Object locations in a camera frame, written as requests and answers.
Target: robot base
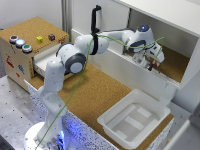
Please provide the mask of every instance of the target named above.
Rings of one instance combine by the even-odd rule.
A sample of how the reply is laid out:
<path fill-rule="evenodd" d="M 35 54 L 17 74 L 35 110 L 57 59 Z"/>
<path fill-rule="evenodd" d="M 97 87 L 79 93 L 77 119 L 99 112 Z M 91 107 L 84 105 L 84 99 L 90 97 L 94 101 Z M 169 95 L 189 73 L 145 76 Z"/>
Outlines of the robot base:
<path fill-rule="evenodd" d="M 36 137 L 37 133 L 40 131 L 44 122 L 40 122 L 32 126 L 25 134 L 24 137 L 24 150 L 35 150 L 38 143 L 35 142 L 34 138 Z M 65 138 L 65 144 L 69 145 L 70 138 Z M 47 147 L 38 147 L 37 150 L 49 150 Z"/>

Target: white shelf panel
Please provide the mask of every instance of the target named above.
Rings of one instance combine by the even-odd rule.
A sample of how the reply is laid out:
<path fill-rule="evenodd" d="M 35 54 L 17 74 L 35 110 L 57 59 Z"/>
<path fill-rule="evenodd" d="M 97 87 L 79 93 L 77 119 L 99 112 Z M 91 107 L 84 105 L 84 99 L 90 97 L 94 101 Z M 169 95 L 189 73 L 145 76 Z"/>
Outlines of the white shelf panel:
<path fill-rule="evenodd" d="M 200 36 L 200 5 L 187 0 L 115 0 L 195 36 Z"/>

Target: cork surface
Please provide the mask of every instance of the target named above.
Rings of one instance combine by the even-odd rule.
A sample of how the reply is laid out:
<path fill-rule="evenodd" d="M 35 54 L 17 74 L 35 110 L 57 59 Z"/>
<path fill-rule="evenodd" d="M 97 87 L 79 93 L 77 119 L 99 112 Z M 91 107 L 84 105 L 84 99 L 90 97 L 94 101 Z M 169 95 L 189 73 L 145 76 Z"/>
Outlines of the cork surface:
<path fill-rule="evenodd" d="M 134 55 L 128 51 L 125 53 L 130 56 Z M 183 56 L 182 54 L 179 54 L 167 47 L 163 47 L 163 53 L 165 55 L 165 60 L 160 64 L 159 67 L 154 67 L 154 69 L 180 83 L 190 58 Z"/>
<path fill-rule="evenodd" d="M 73 75 L 64 81 L 59 95 L 65 102 L 70 97 L 80 75 L 81 73 Z M 37 76 L 29 82 L 37 89 L 44 83 L 41 76 Z M 123 150 L 105 134 L 103 127 L 97 122 L 97 118 L 130 92 L 131 89 L 128 87 L 88 64 L 85 75 L 67 108 L 100 135 Z M 172 115 L 165 118 L 137 150 L 145 150 L 172 119 Z"/>
<path fill-rule="evenodd" d="M 55 40 L 50 41 L 49 34 L 55 35 Z M 49 22 L 40 17 L 35 17 L 30 20 L 21 22 L 12 27 L 0 31 L 0 37 L 9 43 L 10 36 L 17 35 L 19 39 L 24 39 L 26 44 L 32 46 L 33 51 L 36 51 L 46 45 L 49 45 L 58 39 L 68 36 L 68 34 L 61 29 L 55 27 Z M 38 43 L 36 37 L 42 36 L 43 43 Z"/>

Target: cable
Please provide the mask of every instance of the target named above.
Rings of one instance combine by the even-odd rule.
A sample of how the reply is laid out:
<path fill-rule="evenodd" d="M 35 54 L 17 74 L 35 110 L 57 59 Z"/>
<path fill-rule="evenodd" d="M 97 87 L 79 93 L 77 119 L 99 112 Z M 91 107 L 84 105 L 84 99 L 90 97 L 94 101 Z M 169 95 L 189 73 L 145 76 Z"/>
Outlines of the cable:
<path fill-rule="evenodd" d="M 159 40 L 161 40 L 161 39 L 164 39 L 164 41 L 165 41 L 165 37 L 161 37 L 161 38 L 157 39 L 156 41 L 154 41 L 154 42 L 152 42 L 152 43 L 150 43 L 150 44 L 148 44 L 148 45 L 142 46 L 142 47 L 129 47 L 129 46 L 127 46 L 127 45 L 125 45 L 125 44 L 123 44 L 123 43 L 121 43 L 121 42 L 119 42 L 119 41 L 117 41 L 116 39 L 113 39 L 113 38 L 111 38 L 111 37 L 108 37 L 108 36 L 105 36 L 105 35 L 98 35 L 98 36 L 99 36 L 99 37 L 106 37 L 106 38 L 109 38 L 109 39 L 111 39 L 111 40 L 113 40 L 113 41 L 115 41 L 115 42 L 117 42 L 117 43 L 119 43 L 119 44 L 121 44 L 121 45 L 123 45 L 123 46 L 125 46 L 125 47 L 128 47 L 128 48 L 145 48 L 145 47 L 147 47 L 147 46 L 149 46 L 149 45 L 154 44 L 155 42 L 157 42 L 157 41 L 159 41 Z M 45 138 L 45 136 L 47 135 L 48 131 L 50 130 L 50 128 L 52 127 L 52 125 L 54 124 L 54 122 L 56 121 L 56 119 L 58 118 L 58 116 L 61 114 L 61 112 L 65 109 L 65 107 L 67 106 L 67 104 L 71 101 L 72 96 L 74 95 L 75 91 L 77 90 L 77 88 L 78 88 L 78 86 L 79 86 L 79 84 L 80 84 L 80 82 L 81 82 L 81 80 L 82 80 L 82 78 L 83 78 L 83 76 L 84 76 L 84 74 L 85 74 L 85 70 L 86 70 L 87 63 L 88 63 L 88 56 L 89 56 L 89 53 L 90 53 L 90 47 L 91 47 L 92 41 L 93 41 L 93 38 L 91 39 L 90 44 L 89 44 L 89 47 L 88 47 L 88 52 L 87 52 L 87 57 L 86 57 L 86 63 L 85 63 L 85 66 L 84 66 L 83 73 L 81 74 L 81 77 L 79 78 L 79 81 L 77 82 L 77 84 L 76 84 L 76 86 L 75 86 L 75 88 L 74 88 L 74 90 L 73 90 L 71 96 L 69 97 L 69 99 L 67 100 L 67 102 L 65 103 L 65 105 L 63 106 L 63 108 L 62 108 L 62 109 L 59 111 L 59 113 L 56 115 L 55 119 L 53 120 L 53 122 L 51 123 L 51 125 L 49 126 L 49 128 L 47 129 L 46 133 L 45 133 L 44 136 L 42 137 L 41 141 L 39 142 L 39 144 L 37 145 L 37 147 L 36 147 L 35 150 L 37 150 L 37 148 L 39 147 L 39 145 L 42 143 L 42 141 L 44 140 L 44 138 Z M 157 56 L 159 55 L 162 46 L 160 47 L 160 50 L 159 50 L 159 52 L 157 53 L 156 58 L 154 59 L 154 61 L 157 60 Z"/>

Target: white robotic arm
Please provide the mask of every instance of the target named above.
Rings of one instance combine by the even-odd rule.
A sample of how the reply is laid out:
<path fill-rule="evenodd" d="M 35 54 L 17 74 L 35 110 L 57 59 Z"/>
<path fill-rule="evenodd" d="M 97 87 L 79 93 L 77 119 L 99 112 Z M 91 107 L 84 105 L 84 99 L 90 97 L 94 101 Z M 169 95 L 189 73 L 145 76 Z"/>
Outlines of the white robotic arm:
<path fill-rule="evenodd" d="M 155 41 L 152 30 L 148 25 L 139 26 L 136 32 L 130 29 L 103 32 L 98 36 L 97 54 L 104 53 L 109 46 L 109 42 L 111 41 L 111 39 L 103 36 L 109 36 L 116 40 L 120 40 L 125 45 L 131 47 L 142 47 Z M 44 85 L 39 89 L 40 100 L 46 106 L 48 113 L 46 115 L 45 124 L 35 137 L 35 141 L 39 142 L 42 140 L 42 137 L 45 135 L 54 118 L 65 105 L 57 94 L 57 92 L 63 87 L 64 74 L 65 72 L 76 74 L 83 69 L 86 62 L 85 55 L 88 53 L 88 47 L 92 38 L 92 35 L 83 35 L 76 38 L 74 45 L 70 43 L 62 44 L 57 52 L 57 57 L 48 61 L 45 71 Z M 89 54 L 93 53 L 93 48 L 94 42 L 91 43 Z M 145 49 L 127 48 L 127 50 L 133 53 L 144 51 L 147 56 L 154 59 L 160 50 L 160 45 L 158 45 L 158 43 L 154 43 L 145 47 Z M 164 54 L 160 51 L 157 56 L 157 61 L 161 63 L 163 60 Z M 43 149 L 50 149 L 50 145 L 55 146 L 55 141 L 63 130 L 62 116 L 66 113 L 66 111 L 67 108 L 64 109 L 64 111 L 58 116 L 53 124 L 53 127 L 50 128 L 48 134 L 43 139 L 40 146 L 43 147 Z M 66 145 L 63 144 L 60 146 L 60 149 L 66 149 Z"/>

